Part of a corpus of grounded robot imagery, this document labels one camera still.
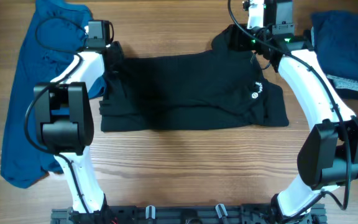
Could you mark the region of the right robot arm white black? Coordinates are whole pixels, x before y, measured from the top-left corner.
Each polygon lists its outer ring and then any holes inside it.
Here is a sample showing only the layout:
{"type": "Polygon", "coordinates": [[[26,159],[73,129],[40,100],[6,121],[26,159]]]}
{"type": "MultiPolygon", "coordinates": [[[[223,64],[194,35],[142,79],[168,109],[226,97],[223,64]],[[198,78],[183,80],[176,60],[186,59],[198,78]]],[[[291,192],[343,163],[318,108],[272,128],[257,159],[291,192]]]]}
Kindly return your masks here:
{"type": "Polygon", "coordinates": [[[246,24],[240,45],[263,56],[288,83],[310,133],[297,157],[298,175],[273,196],[270,223],[298,222],[325,196],[344,188],[337,202],[345,210],[350,186],[358,179],[358,117],[323,73],[309,38],[296,35],[291,1],[244,1],[246,24]]]}

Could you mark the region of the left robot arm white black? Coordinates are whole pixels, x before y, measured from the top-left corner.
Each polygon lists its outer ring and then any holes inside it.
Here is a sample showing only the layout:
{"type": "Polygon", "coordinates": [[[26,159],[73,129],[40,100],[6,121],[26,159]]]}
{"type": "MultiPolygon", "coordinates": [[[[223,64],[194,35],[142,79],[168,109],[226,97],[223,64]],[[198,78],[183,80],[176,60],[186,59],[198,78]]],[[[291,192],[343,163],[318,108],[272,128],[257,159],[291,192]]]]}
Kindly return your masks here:
{"type": "Polygon", "coordinates": [[[114,41],[113,25],[105,20],[90,20],[78,26],[85,33],[84,44],[67,50],[71,64],[48,83],[34,87],[34,100],[25,119],[35,114],[37,140],[25,136],[37,150],[51,154],[59,163],[69,186],[73,205],[67,210],[54,210],[51,220],[65,215],[68,223],[115,223],[114,214],[96,180],[90,156],[94,123],[88,92],[106,71],[106,58],[121,54],[114,41]]]}

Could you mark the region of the black t-shirt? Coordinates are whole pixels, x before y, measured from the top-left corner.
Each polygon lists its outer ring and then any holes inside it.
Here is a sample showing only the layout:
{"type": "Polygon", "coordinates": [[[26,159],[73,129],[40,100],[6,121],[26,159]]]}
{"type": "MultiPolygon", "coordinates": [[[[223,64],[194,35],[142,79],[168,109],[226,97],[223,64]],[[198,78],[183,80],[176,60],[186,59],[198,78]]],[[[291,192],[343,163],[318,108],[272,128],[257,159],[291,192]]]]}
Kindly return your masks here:
{"type": "Polygon", "coordinates": [[[188,55],[112,60],[99,104],[104,132],[285,127],[283,90],[264,78],[228,26],[211,49],[188,55]]]}

